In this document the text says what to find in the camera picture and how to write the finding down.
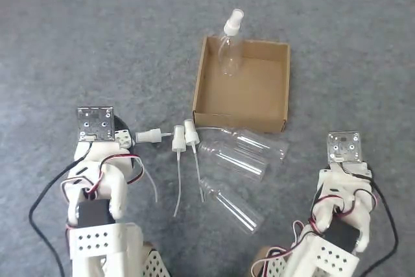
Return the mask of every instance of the cable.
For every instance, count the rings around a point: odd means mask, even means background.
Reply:
[[[252,266],[251,266],[251,276],[252,277],[256,277],[255,274],[254,274],[254,268],[255,268],[256,265],[258,265],[260,263],[263,263],[263,262],[266,263],[266,262],[270,261],[271,259],[278,259],[278,258],[282,258],[284,256],[290,255],[292,253],[292,251],[294,251],[294,249],[297,248],[303,242],[303,240],[305,239],[305,237],[307,237],[309,234],[318,235],[318,234],[316,234],[315,232],[312,232],[312,231],[306,232],[306,233],[304,233],[304,235],[300,239],[300,241],[296,245],[294,245],[292,248],[290,248],[290,249],[288,249],[288,250],[286,250],[284,252],[281,252],[281,253],[279,253],[276,256],[267,256],[266,258],[259,259],[259,260],[255,261],[252,264]]]
[[[157,203],[158,202],[158,192],[157,192],[156,183],[154,183],[153,178],[151,177],[150,173],[147,171],[146,167],[144,166],[143,160],[141,160],[141,158],[135,158],[135,159],[141,166],[141,174],[143,174],[143,171],[144,171],[144,173],[147,175],[148,179],[150,180],[151,184],[153,185],[154,199]]]
[[[343,163],[339,163],[339,165],[340,165],[340,167],[342,168],[342,170],[345,172],[345,173],[348,173],[348,174],[350,174],[350,175],[352,175],[352,176],[354,176],[354,177],[356,177],[356,178],[361,178],[361,179],[363,179],[363,180],[367,180],[367,181],[369,181],[370,182],[370,184],[371,184],[371,186],[377,191],[377,193],[379,194],[379,196],[381,197],[381,200],[382,200],[382,204],[383,204],[383,206],[385,207],[385,210],[386,210],[386,214],[388,215],[388,218],[389,218],[389,223],[390,223],[390,227],[392,227],[392,232],[393,232],[393,234],[394,234],[394,239],[395,239],[395,242],[394,242],[394,246],[392,247],[392,249],[391,249],[391,251],[387,254],[387,255],[385,255],[385,256],[383,256],[381,259],[379,259],[379,260],[377,260],[375,263],[373,263],[372,265],[370,265],[361,275],[360,275],[360,277],[365,277],[365,276],[367,276],[370,272],[372,272],[375,268],[377,268],[378,266],[380,266],[380,265],[382,265],[385,261],[387,261],[389,258],[391,258],[396,252],[397,252],[397,248],[398,248],[398,246],[399,246],[399,236],[398,236],[398,234],[397,234],[397,229],[396,229],[396,224],[395,224],[395,220],[394,220],[394,217],[393,217],[393,215],[392,215],[392,212],[390,211],[390,208],[389,208],[389,205],[388,205],[388,202],[386,201],[386,198],[385,198],[385,196],[383,195],[383,193],[382,193],[382,191],[381,191],[381,189],[379,188],[379,186],[376,184],[376,182],[375,182],[375,180],[374,180],[374,178],[371,178],[371,177],[369,177],[369,176],[365,176],[365,175],[358,175],[358,174],[355,174],[355,173],[351,173],[351,172],[349,172],[349,171],[347,171],[347,170],[345,170],[344,169],[344,167],[343,167]],[[373,172],[373,169],[368,165],[368,169],[369,170],[371,170],[371,172],[372,172],[372,175],[374,176],[374,172]]]
[[[222,130],[219,126],[198,126],[196,130]]]
[[[177,174],[179,178],[179,195],[177,197],[176,209],[174,209],[173,217],[176,217],[179,210],[180,199],[182,197],[182,178],[180,177],[180,152],[177,152]]]
[[[91,187],[91,189],[86,192],[87,194],[90,195],[90,194],[92,194],[93,192],[95,192],[97,190],[97,188],[99,187],[99,184],[102,181],[102,178],[104,177],[104,172],[102,171],[102,166],[104,165],[105,162],[107,162],[108,160],[114,159],[114,158],[140,158],[140,156],[138,156],[136,154],[114,154],[114,155],[110,155],[110,156],[104,158],[103,161],[101,161],[101,163],[99,165],[98,180],[94,183],[94,185]]]
[[[86,151],[85,155],[83,155],[78,160],[75,160],[70,165],[68,165],[62,172],[58,173],[45,186],[45,188],[43,189],[43,191],[41,191],[41,193],[39,194],[38,198],[34,201],[33,205],[30,207],[30,210],[29,210],[29,223],[32,226],[33,230],[39,235],[39,237],[41,238],[41,240],[47,245],[47,247],[49,248],[49,250],[52,252],[53,257],[54,257],[56,263],[58,264],[59,273],[60,273],[60,276],[61,277],[65,277],[64,266],[62,265],[62,262],[60,261],[60,258],[59,258],[59,255],[58,255],[57,251],[54,249],[54,247],[52,246],[52,244],[46,238],[45,234],[38,228],[38,226],[34,222],[34,220],[33,220],[33,213],[36,210],[36,208],[39,206],[39,203],[42,201],[42,199],[44,198],[44,196],[46,195],[46,193],[48,192],[48,190],[50,190],[50,188],[53,186],[53,184],[55,184],[55,182],[57,180],[59,180],[65,173],[67,173],[69,170],[71,170],[72,168],[74,168],[74,166],[76,166],[78,163],[80,163],[82,160],[84,160],[85,157],[89,154],[89,152],[91,150],[91,147],[92,147],[92,142],[89,144],[89,148]]]
[[[66,193],[65,185],[68,182],[72,182],[72,181],[75,181],[73,184],[77,184],[77,182],[80,182],[81,180],[85,180],[91,186],[93,186],[93,182],[89,178],[87,178],[86,176],[84,176],[84,175],[73,176],[71,178],[67,178],[67,179],[65,179],[65,180],[62,181],[62,183],[60,184],[60,191],[64,195],[64,198],[65,198],[66,202],[69,202],[69,198],[68,198],[67,193]],[[98,192],[95,191],[95,198],[97,198],[97,196],[98,196]]]
[[[200,177],[199,161],[197,160],[197,154],[195,152],[193,154],[195,155],[196,172],[197,172],[197,180],[198,180],[198,183],[199,183],[200,200],[202,202],[205,202],[205,196],[203,195],[203,189],[200,186],[200,183],[201,183],[202,179]]]
[[[298,241],[298,236],[297,236],[297,231],[296,231],[296,225],[300,225],[301,230],[304,229],[304,224],[300,221],[300,220],[295,220],[294,222],[292,222],[292,231],[294,232],[294,244],[297,244]]]
[[[360,277],[365,277],[367,276],[370,272],[372,272],[376,267],[382,265],[385,261],[387,261],[390,257],[392,257],[396,251],[397,251],[397,247],[399,246],[399,236],[397,234],[397,229],[396,229],[396,224],[395,224],[395,220],[394,217],[392,216],[392,213],[390,212],[390,208],[388,205],[388,202],[386,201],[385,196],[383,195],[382,191],[379,189],[379,186],[375,183],[375,181],[372,179],[371,181],[373,188],[377,191],[377,193],[379,194],[379,196],[381,197],[383,206],[385,207],[386,210],[386,214],[388,215],[389,218],[389,222],[390,222],[390,226],[392,227],[392,231],[394,233],[394,239],[395,239],[395,243],[393,248],[391,249],[391,251],[385,255],[383,258],[377,260],[375,263],[373,263],[372,265],[370,265],[361,275]]]

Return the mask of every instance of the empty plastic bottle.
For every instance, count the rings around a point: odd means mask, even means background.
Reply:
[[[223,28],[223,35],[220,37],[218,58],[222,72],[232,76],[238,72],[242,64],[242,40],[239,33],[244,12],[235,9]]]
[[[236,224],[247,234],[255,233],[264,221],[262,215],[256,212],[240,196],[236,195],[223,183],[216,182],[210,178],[203,178],[200,186],[206,194],[206,200],[221,215]]]
[[[261,181],[268,168],[264,157],[242,151],[223,142],[203,141],[199,144],[199,155],[211,158],[217,165],[242,174],[252,180]]]

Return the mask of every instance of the gray carpet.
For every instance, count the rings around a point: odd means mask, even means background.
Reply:
[[[291,222],[306,220],[327,163],[326,134],[357,129],[401,237],[397,255],[371,276],[414,275],[415,0],[0,0],[0,276],[58,275],[27,213],[73,157],[76,106],[112,104],[134,130],[182,123],[191,116],[202,37],[218,33],[235,6],[246,14],[244,36],[292,47],[285,171],[261,184],[230,181],[266,217],[262,229],[247,237],[200,203],[188,153],[173,219],[169,140],[137,148],[160,202],[148,180],[132,185],[126,220],[142,227],[175,277],[242,276],[260,246],[289,246]],[[65,213],[55,186],[36,220],[69,276]],[[384,209],[372,216],[355,276],[392,247]]]

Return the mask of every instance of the red wire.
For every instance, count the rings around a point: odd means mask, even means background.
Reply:
[[[87,191],[87,194],[89,194],[89,195],[92,194],[95,190],[97,190],[99,184],[101,183],[101,180],[102,180],[102,177],[103,177],[102,166],[104,165],[105,162],[107,162],[108,160],[114,159],[114,158],[139,158],[139,157],[140,156],[138,154],[115,154],[115,155],[108,156],[107,158],[104,158],[103,161],[101,161],[101,163],[99,165],[98,181],[89,191]]]

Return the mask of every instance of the metal bracket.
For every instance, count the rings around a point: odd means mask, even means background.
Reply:
[[[115,140],[112,106],[78,107],[77,114],[79,142]]]
[[[330,132],[327,136],[329,163],[361,163],[361,136],[357,131]]]

